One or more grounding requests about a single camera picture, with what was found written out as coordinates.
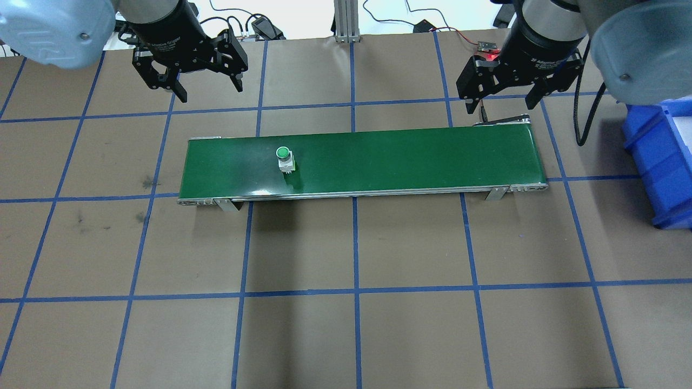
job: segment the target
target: metal post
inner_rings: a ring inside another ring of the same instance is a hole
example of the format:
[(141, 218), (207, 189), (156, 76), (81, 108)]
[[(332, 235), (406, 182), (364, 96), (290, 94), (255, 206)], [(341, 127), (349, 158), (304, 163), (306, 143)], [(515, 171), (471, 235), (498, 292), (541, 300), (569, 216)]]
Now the metal post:
[(334, 0), (336, 41), (338, 43), (360, 42), (358, 29), (358, 0)]

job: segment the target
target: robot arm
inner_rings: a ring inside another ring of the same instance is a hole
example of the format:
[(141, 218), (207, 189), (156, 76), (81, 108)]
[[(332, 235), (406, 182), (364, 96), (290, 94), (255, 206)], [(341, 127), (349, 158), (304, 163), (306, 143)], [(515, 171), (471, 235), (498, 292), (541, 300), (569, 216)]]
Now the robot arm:
[(656, 104), (692, 93), (692, 1), (514, 0), (516, 20), (499, 55), (482, 50), (457, 80), (466, 110), (507, 87), (543, 96), (565, 91), (583, 68), (576, 48), (587, 32), (591, 53), (615, 98)]
[[(207, 36), (188, 0), (0, 0), (0, 35), (32, 60), (77, 69), (101, 55), (116, 10), (137, 34), (132, 64), (149, 88), (169, 89), (186, 102), (178, 74), (209, 69), (243, 90), (248, 58), (232, 28)], [(154, 61), (166, 67), (164, 74)]]
[[(188, 0), (121, 0), (120, 13), (141, 41), (132, 64), (149, 88), (171, 89), (187, 102), (178, 74), (208, 69), (227, 75), (238, 92), (243, 90), (248, 57), (232, 28), (216, 38), (207, 36)], [(154, 69), (154, 61), (166, 66), (165, 74)]]

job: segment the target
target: green conveyor belt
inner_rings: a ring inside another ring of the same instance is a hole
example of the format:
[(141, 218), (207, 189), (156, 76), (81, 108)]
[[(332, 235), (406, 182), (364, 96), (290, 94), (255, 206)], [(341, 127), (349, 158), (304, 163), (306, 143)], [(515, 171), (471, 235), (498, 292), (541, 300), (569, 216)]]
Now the green conveyor belt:
[[(287, 146), (297, 170), (279, 171)], [(214, 204), (410, 193), (542, 190), (529, 123), (265, 136), (193, 138), (179, 203)]]

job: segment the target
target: conveyor leg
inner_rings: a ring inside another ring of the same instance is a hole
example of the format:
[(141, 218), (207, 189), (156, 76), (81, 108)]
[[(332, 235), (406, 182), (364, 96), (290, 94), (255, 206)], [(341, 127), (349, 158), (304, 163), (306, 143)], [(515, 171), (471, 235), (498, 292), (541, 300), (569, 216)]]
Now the conveyor leg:
[(224, 212), (236, 212), (243, 206), (243, 203), (233, 202), (230, 199), (214, 199), (214, 202), (221, 207)]
[(499, 188), (493, 188), (490, 190), (490, 193), (485, 197), (486, 201), (494, 201), (494, 200), (499, 200), (504, 196), (505, 193), (509, 190), (508, 187), (506, 186), (501, 186)]

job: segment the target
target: cable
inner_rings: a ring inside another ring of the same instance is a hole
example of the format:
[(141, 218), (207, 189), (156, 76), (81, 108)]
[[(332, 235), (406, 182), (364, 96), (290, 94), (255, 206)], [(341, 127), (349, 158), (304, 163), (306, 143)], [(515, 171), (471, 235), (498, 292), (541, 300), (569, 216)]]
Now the cable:
[(368, 10), (368, 9), (365, 7), (365, 4), (367, 4), (368, 1), (369, 1), (369, 0), (365, 0), (365, 1), (363, 2), (363, 9), (364, 9), (368, 14), (370, 14), (370, 17), (371, 17), (374, 21), (378, 21), (378, 22), (380, 22), (380, 23), (384, 23), (384, 22), (386, 22), (386, 21), (400, 21), (401, 23), (406, 23), (406, 24), (410, 24), (411, 26), (415, 26), (415, 24), (411, 23), (410, 21), (406, 21), (406, 20), (400, 20), (400, 19), (377, 19), (377, 18), (372, 14), (372, 12), (370, 12), (370, 10)]
[(411, 5), (409, 5), (408, 0), (404, 0), (406, 2), (406, 8), (408, 8), (408, 12), (414, 13), (418, 11), (437, 11), (439, 13), (439, 16), (442, 17), (442, 21), (444, 22), (445, 27), (449, 27), (449, 23), (447, 23), (447, 19), (444, 18), (444, 14), (442, 11), (438, 10), (437, 8), (419, 8), (417, 10), (412, 10)]
[(227, 17), (227, 18), (226, 18), (226, 23), (230, 24), (230, 20), (231, 20), (231, 19), (234, 19), (235, 21), (238, 22), (238, 26), (240, 27), (240, 33), (241, 33), (241, 35), (242, 35), (242, 33), (243, 33), (243, 23), (241, 23), (240, 20), (239, 20), (238, 18), (236, 18), (235, 16), (229, 16), (229, 17)]
[(214, 20), (214, 19), (223, 20), (228, 25), (228, 29), (232, 30), (232, 28), (230, 27), (230, 22), (227, 19), (224, 19), (223, 17), (219, 17), (219, 16), (208, 17), (208, 18), (204, 19), (203, 21), (200, 21), (199, 25), (201, 26), (202, 24), (205, 24), (206, 22), (208, 22), (210, 20)]
[(478, 46), (478, 43), (477, 43), (477, 42), (474, 42), (474, 41), (470, 40), (469, 38), (466, 37), (466, 35), (462, 34), (461, 31), (457, 30), (457, 29), (454, 28), (454, 27), (437, 27), (437, 28), (433, 28), (433, 29), (430, 30), (430, 31), (438, 31), (438, 30), (443, 30), (443, 29), (445, 29), (445, 28), (446, 28), (446, 29), (449, 29), (449, 30), (454, 30), (454, 31), (456, 31), (456, 32), (459, 34), (460, 37), (464, 38), (465, 41), (467, 41), (467, 42), (470, 43), (470, 44), (475, 44), (476, 46)]
[(253, 14), (252, 12), (247, 11), (247, 10), (244, 10), (244, 9), (242, 9), (242, 8), (221, 8), (221, 9), (216, 8), (216, 7), (214, 7), (214, 3), (212, 3), (212, 0), (209, 0), (209, 5), (212, 7), (212, 9), (213, 9), (214, 11), (243, 11), (243, 12), (249, 14), (249, 15), (252, 15), (252, 14)]
[(586, 139), (589, 137), (589, 131), (591, 131), (591, 124), (593, 123), (594, 117), (596, 116), (596, 110), (599, 108), (601, 98), (603, 97), (603, 94), (606, 92), (606, 84), (604, 82), (601, 84), (599, 91), (596, 93), (596, 98), (594, 99), (593, 104), (591, 104), (591, 110), (589, 110), (589, 116), (586, 119), (586, 126), (584, 127), (584, 132), (583, 134), (579, 134), (579, 89), (581, 88), (581, 76), (584, 74), (584, 68), (586, 67), (586, 58), (589, 55), (590, 49), (591, 39), (589, 39), (589, 42), (586, 44), (586, 48), (584, 49), (584, 66), (582, 66), (579, 75), (576, 77), (576, 88), (574, 89), (574, 112), (572, 114), (572, 119), (574, 120), (574, 137), (576, 138), (576, 144), (579, 145), (579, 147), (584, 146), (586, 144)]

